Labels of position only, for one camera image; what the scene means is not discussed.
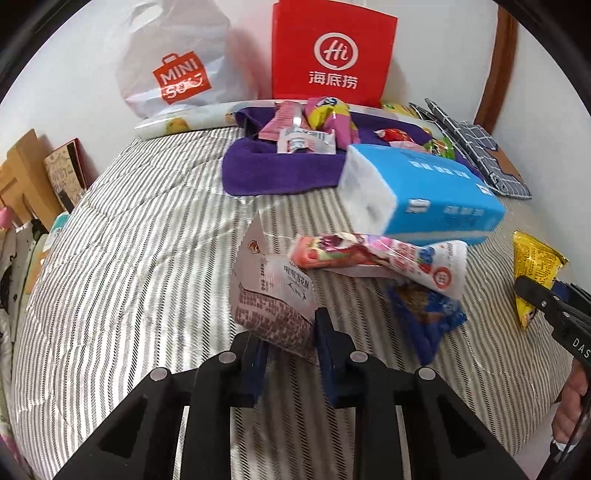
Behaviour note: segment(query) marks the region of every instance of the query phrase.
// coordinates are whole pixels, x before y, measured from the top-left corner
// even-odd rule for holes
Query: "blue snack package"
[[[394,313],[421,365],[433,361],[446,332],[466,321],[466,314],[458,300],[417,283],[391,288],[388,294]]]

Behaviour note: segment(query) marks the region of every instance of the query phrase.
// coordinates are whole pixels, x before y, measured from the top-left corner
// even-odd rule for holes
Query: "plastic wrapper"
[[[349,106],[334,97],[311,98],[306,104],[306,118],[313,130],[335,132],[336,146],[346,150],[359,143],[359,131],[351,121]]]
[[[305,130],[312,130],[302,115],[302,108],[298,102],[287,100],[282,102],[277,109],[273,119],[267,123],[259,132],[261,140],[278,141],[281,130],[288,127],[300,127]]]
[[[453,149],[451,142],[445,138],[444,141],[440,140],[429,140],[423,145],[427,153],[436,155],[438,157],[449,158],[450,160],[456,159],[456,152]]]
[[[516,231],[513,234],[515,278],[527,275],[546,288],[552,288],[558,271],[568,263],[565,257],[537,238]],[[536,313],[536,308],[524,299],[515,296],[517,318],[522,328],[527,328]]]
[[[443,335],[466,321],[459,301],[416,283],[392,288],[389,295],[421,365],[433,361]]]
[[[268,254],[257,215],[232,268],[232,318],[261,339],[314,359],[316,308],[312,280],[287,257]]]
[[[386,130],[376,130],[375,134],[385,142],[414,142],[411,136],[398,129],[398,128],[387,128]]]
[[[279,133],[277,153],[336,154],[335,135],[303,128],[284,128]]]
[[[387,236],[337,233],[299,237],[290,258],[300,268],[383,265],[427,288],[459,299],[466,276],[466,247],[460,240],[417,247]]]
[[[418,153],[428,153],[424,147],[421,145],[416,144],[415,142],[388,142],[390,143],[390,147],[394,148],[403,148],[405,150],[412,150],[413,152]]]

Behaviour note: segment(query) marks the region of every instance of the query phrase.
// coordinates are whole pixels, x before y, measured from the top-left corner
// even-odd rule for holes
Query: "human hand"
[[[573,360],[570,375],[562,389],[562,400],[552,421],[554,440],[567,443],[574,425],[581,415],[581,398],[587,393],[589,384],[581,364]]]

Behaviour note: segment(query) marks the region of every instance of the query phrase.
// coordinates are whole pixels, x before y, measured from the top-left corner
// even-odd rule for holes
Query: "white plastic bag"
[[[116,78],[141,118],[186,108],[256,99],[248,73],[232,60],[230,21],[213,0],[151,0],[131,12],[160,13],[132,31]]]

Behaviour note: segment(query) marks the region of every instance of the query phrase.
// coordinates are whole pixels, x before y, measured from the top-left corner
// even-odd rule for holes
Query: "striped bedsheet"
[[[332,189],[224,194],[221,159],[240,135],[227,127],[134,141],[69,219],[14,355],[11,420],[40,478],[52,478],[152,368],[195,368],[230,345],[230,268],[255,212],[277,253],[300,233],[351,230]],[[526,332],[517,327],[511,235],[544,235],[527,202],[503,201],[502,225],[469,249],[468,322],[445,337],[433,368],[515,454],[558,394],[569,359],[541,317]],[[418,367],[386,280],[310,275],[320,305],[358,349],[389,367]],[[232,412],[232,477],[349,479],[354,429],[352,410],[328,405],[315,366],[274,351],[256,409]]]

